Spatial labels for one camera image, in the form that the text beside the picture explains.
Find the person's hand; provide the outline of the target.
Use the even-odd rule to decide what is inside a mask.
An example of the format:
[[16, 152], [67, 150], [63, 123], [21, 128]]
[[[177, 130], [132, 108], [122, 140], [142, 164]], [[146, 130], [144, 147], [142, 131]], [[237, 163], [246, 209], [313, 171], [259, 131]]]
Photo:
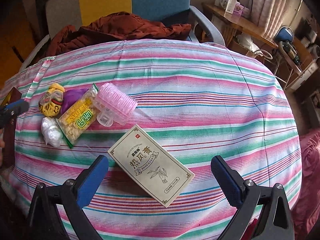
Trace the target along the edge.
[[3, 134], [0, 136], [0, 167], [3, 165], [3, 148], [5, 147], [5, 142], [3, 140]]

